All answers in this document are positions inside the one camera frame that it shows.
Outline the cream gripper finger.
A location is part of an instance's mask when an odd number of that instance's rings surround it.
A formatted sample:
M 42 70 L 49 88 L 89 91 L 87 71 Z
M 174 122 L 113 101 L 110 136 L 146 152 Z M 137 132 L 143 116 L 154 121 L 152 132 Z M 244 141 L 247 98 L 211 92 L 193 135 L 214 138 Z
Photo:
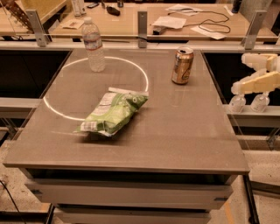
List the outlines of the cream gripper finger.
M 241 62 L 258 71 L 266 69 L 269 72 L 280 71 L 280 56 L 275 53 L 244 53 Z
M 231 87 L 231 92 L 234 95 L 246 95 L 271 92 L 276 88 L 280 88 L 280 73 L 278 71 L 266 73 L 261 69 L 235 82 Z

